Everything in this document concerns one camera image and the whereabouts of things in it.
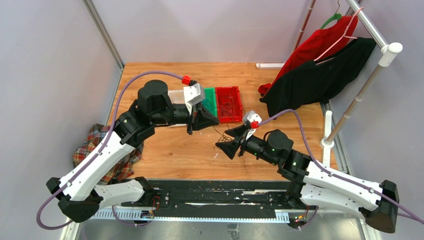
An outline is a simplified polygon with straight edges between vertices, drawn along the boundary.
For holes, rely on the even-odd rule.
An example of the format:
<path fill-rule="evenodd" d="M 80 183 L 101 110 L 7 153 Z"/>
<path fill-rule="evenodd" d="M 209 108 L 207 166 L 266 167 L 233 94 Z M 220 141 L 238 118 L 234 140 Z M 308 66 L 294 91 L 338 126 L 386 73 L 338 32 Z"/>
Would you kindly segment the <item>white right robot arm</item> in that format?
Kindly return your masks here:
<path fill-rule="evenodd" d="M 291 208 L 329 208 L 363 219 L 378 231 L 396 231 L 400 199 L 394 182 L 367 181 L 315 163 L 310 155 L 294 150 L 294 142 L 278 129 L 259 138 L 244 124 L 225 134 L 233 139 L 215 145 L 230 159 L 250 153 L 278 167 L 277 172 L 290 181 L 285 200 Z"/>

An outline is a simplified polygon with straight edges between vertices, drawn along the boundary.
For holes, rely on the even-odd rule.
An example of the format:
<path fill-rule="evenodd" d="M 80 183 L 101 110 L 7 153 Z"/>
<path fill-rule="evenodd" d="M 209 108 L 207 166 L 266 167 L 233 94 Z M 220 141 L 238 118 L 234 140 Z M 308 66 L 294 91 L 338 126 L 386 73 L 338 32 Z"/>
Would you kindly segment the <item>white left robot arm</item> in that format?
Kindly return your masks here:
<path fill-rule="evenodd" d="M 149 206 L 154 189 L 143 177 L 101 185 L 103 176 L 122 158 L 155 134 L 157 127 L 184 124 L 188 134 L 216 126 L 219 119 L 203 106 L 205 92 L 196 83 L 184 87 L 183 104 L 171 102 L 167 84 L 150 80 L 138 90 L 130 109 L 114 122 L 100 144 L 67 175 L 46 183 L 58 199 L 61 212 L 76 223 L 84 222 L 100 209 L 122 203 Z"/>

